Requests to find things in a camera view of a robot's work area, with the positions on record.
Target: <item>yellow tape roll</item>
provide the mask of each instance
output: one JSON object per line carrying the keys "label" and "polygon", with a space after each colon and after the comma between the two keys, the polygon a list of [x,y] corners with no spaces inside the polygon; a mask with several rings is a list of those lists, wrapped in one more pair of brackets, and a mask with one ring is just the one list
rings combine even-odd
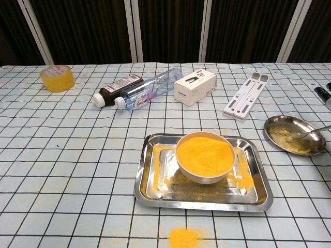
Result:
{"label": "yellow tape roll", "polygon": [[51,66],[42,70],[40,77],[50,92],[62,92],[74,86],[74,78],[69,66]]}

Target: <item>metal tray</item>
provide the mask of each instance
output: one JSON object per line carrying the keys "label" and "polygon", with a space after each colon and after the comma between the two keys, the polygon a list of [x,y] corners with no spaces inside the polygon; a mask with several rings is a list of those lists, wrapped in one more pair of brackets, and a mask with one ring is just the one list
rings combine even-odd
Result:
{"label": "metal tray", "polygon": [[221,181],[203,185],[179,170],[175,147],[181,134],[153,134],[143,145],[134,194],[150,207],[263,212],[273,194],[255,145],[242,137],[224,136],[235,148],[237,163]]}

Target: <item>product box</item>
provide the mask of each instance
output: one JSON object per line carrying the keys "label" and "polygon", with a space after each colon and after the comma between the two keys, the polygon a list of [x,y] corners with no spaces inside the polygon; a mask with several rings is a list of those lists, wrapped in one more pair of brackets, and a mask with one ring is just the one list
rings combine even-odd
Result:
{"label": "product box", "polygon": [[217,88],[216,75],[199,69],[175,82],[174,99],[192,106]]}

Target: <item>table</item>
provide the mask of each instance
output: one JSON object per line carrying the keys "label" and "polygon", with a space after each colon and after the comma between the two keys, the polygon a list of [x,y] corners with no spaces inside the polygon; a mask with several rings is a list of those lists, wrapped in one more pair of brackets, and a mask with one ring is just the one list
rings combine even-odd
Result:
{"label": "table", "polygon": [[[203,247],[331,246],[331,133],[312,157],[287,153],[263,135],[267,118],[291,115],[319,128],[331,113],[313,92],[331,81],[331,64],[74,65],[75,86],[51,94],[46,66],[0,68],[0,247],[168,247],[173,228],[200,229]],[[101,87],[131,73],[203,68],[218,89],[187,107],[170,92],[134,110],[99,109]],[[270,79],[245,121],[222,115],[253,72]],[[147,208],[133,195],[144,138],[197,130],[242,136],[259,150],[274,194],[263,213]]]}

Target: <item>brown bottle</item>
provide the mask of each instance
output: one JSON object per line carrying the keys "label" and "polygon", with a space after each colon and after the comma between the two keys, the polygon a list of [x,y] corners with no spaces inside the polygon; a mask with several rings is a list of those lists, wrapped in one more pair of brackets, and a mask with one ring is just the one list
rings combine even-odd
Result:
{"label": "brown bottle", "polygon": [[92,100],[97,107],[115,105],[115,98],[119,97],[121,91],[136,84],[143,82],[137,75],[130,75],[100,89],[99,93],[93,95]]}

